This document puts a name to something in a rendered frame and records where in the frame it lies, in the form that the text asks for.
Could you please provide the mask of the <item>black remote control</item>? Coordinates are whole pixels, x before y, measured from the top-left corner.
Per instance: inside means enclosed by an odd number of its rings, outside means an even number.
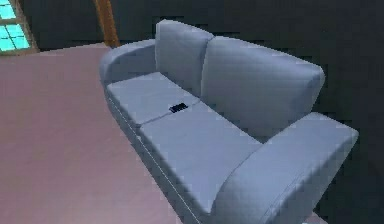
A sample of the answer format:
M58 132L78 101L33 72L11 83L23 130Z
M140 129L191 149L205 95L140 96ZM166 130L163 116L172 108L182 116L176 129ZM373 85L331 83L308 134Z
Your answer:
M185 103L180 103L180 104L171 106L171 107L169 108L169 110L170 110L172 113L176 113L176 112L182 111L182 110L184 110L184 109L186 109L186 108L188 108L188 106L187 106Z

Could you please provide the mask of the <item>brown wooden post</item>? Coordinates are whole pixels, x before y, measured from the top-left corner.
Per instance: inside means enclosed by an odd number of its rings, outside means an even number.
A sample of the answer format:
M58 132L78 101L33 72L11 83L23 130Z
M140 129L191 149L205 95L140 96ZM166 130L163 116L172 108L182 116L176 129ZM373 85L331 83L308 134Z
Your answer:
M119 47L120 41L117 35L111 1L93 0L93 2L96 8L99 25L103 32L105 45L111 48Z

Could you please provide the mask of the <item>window with tan frame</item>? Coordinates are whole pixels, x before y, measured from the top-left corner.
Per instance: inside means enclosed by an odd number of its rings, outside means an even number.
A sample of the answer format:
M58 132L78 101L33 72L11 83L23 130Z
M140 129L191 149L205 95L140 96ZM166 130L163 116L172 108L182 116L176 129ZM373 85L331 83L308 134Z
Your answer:
M0 0L0 56L38 53L19 0Z

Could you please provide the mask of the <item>light blue sofa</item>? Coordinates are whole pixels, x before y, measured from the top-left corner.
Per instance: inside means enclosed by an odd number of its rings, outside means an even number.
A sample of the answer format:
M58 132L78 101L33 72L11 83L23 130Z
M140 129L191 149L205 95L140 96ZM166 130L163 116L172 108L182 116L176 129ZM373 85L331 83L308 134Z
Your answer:
M358 139L314 111L320 66L177 21L109 50L100 81L182 224L303 224Z

